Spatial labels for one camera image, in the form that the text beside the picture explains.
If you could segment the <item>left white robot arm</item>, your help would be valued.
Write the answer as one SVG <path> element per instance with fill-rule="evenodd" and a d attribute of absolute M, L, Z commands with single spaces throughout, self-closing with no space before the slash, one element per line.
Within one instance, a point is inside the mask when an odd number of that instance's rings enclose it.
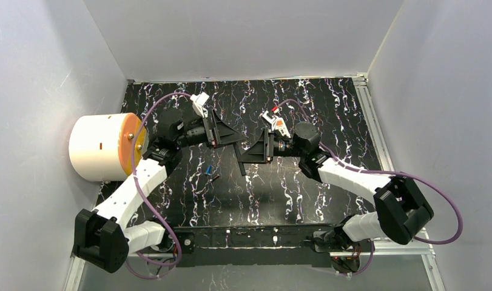
<path fill-rule="evenodd" d="M 88 181 L 118 181 L 120 186 L 93 209 L 76 215 L 73 254 L 113 273 L 131 253 L 161 244 L 166 229 L 159 220 L 133 227 L 128 223 L 179 165 L 182 149 L 199 144 L 220 148 L 244 140 L 215 111 L 164 110 L 152 133 L 133 113 L 80 117 L 69 139 L 73 168 Z"/>

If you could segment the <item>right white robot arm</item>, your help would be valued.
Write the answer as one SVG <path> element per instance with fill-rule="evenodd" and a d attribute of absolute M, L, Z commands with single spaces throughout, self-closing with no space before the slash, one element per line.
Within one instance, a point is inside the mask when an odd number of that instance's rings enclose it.
<path fill-rule="evenodd" d="M 316 252 L 347 249 L 366 239 L 389 238 L 408 244 L 434 217 L 433 209 L 415 180 L 397 174 L 348 170 L 320 147 L 321 134 L 310 122 L 299 122 L 287 138 L 280 131 L 263 130 L 254 145 L 237 157 L 239 164 L 267 164 L 275 157 L 298 157 L 298 167 L 310 179 L 337 186 L 368 200 L 374 212 L 350 215 L 331 230 L 308 238 Z"/>

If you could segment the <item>black remote control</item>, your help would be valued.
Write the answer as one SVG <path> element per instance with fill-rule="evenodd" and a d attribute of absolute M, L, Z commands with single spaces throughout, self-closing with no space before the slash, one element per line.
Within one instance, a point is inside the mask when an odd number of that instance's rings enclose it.
<path fill-rule="evenodd" d="M 243 163 L 243 161 L 241 159 L 242 152 L 241 152 L 240 145 L 237 144 L 237 143 L 235 143 L 234 144 L 234 150 L 235 150 L 235 156 L 236 156 L 236 159 L 237 159 L 237 163 L 238 163 L 238 168 L 239 168 L 240 174 L 241 174 L 241 176 L 246 176 L 246 171 L 245 171 L 244 163 Z"/>

